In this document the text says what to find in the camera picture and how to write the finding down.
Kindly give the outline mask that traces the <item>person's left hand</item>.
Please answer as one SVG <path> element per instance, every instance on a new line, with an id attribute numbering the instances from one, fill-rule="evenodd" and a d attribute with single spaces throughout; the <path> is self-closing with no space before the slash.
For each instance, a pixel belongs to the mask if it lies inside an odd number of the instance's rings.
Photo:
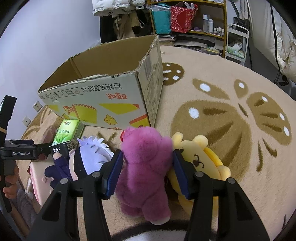
<path id="1" fill-rule="evenodd" d="M 3 188 L 3 193 L 8 199 L 15 199 L 18 191 L 17 181 L 19 177 L 19 168 L 15 166 L 14 174 L 8 175 L 5 177 L 6 183 L 9 185 L 8 187 Z"/>

